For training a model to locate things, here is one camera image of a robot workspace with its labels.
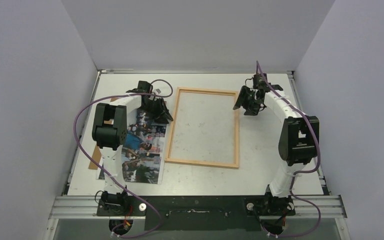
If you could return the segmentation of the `wooden picture frame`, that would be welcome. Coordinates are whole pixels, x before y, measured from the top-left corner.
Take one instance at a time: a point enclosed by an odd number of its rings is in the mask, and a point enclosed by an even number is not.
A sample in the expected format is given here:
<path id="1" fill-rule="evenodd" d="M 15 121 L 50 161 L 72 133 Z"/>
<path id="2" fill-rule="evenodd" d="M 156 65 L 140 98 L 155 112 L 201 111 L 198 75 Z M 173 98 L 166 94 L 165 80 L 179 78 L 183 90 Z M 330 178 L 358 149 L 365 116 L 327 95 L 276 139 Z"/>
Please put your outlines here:
<path id="1" fill-rule="evenodd" d="M 231 107 L 237 91 L 178 87 L 165 162 L 238 169 L 239 110 Z"/>

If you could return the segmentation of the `colour photo print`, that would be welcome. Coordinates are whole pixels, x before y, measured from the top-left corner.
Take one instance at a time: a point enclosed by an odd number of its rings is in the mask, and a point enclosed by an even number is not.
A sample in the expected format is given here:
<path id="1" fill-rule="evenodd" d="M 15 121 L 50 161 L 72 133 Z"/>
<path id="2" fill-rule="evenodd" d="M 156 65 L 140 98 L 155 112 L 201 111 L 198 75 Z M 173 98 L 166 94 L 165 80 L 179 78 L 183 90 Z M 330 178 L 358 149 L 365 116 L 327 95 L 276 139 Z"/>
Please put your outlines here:
<path id="1" fill-rule="evenodd" d="M 154 122 L 137 109 L 127 115 L 127 139 L 121 150 L 122 173 L 127 183 L 162 183 L 166 123 Z"/>

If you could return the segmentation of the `clear plastic sheet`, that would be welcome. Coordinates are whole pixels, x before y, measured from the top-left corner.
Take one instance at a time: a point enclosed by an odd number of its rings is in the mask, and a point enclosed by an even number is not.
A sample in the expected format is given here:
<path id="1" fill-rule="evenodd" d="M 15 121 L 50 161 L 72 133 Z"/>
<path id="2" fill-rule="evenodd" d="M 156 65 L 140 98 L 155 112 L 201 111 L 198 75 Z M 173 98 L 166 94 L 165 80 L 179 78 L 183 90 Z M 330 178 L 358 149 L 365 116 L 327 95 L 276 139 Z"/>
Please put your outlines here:
<path id="1" fill-rule="evenodd" d="M 235 111 L 233 95 L 181 92 L 170 158 L 233 164 Z"/>

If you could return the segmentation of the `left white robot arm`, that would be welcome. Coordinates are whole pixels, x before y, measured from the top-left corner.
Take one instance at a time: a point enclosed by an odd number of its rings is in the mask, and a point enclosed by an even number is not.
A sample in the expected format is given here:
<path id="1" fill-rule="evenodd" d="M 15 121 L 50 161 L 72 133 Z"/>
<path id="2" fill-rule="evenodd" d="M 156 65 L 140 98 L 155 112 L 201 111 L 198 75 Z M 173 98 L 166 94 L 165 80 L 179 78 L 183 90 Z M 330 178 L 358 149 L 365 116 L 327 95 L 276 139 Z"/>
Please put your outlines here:
<path id="1" fill-rule="evenodd" d="M 124 97 L 110 103 L 98 103 L 95 107 L 91 134 L 101 154 L 105 180 L 98 208 L 112 216 L 125 215 L 133 210 L 123 176 L 128 168 L 123 162 L 123 150 L 152 148 L 128 129 L 128 115 L 137 110 L 149 114 L 152 123 L 168 124 L 173 120 L 153 84 L 142 80 L 136 88 L 126 91 Z"/>

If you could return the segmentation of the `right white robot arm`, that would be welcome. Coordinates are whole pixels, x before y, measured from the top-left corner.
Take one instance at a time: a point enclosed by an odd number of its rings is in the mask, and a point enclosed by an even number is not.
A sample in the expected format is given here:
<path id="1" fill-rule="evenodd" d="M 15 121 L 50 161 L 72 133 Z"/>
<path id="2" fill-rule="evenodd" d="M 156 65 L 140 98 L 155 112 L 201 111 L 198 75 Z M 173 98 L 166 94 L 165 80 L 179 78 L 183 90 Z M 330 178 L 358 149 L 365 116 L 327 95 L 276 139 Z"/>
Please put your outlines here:
<path id="1" fill-rule="evenodd" d="M 316 142 L 320 122 L 316 116 L 308 116 L 291 103 L 283 88 L 270 84 L 264 73 L 255 73 L 252 87 L 243 85 L 234 110 L 243 108 L 245 116 L 257 116 L 269 109 L 282 122 L 278 153 L 282 160 L 267 186 L 261 202 L 252 203 L 252 211 L 262 216 L 282 216 L 294 211 L 291 191 L 304 167 L 318 155 Z"/>

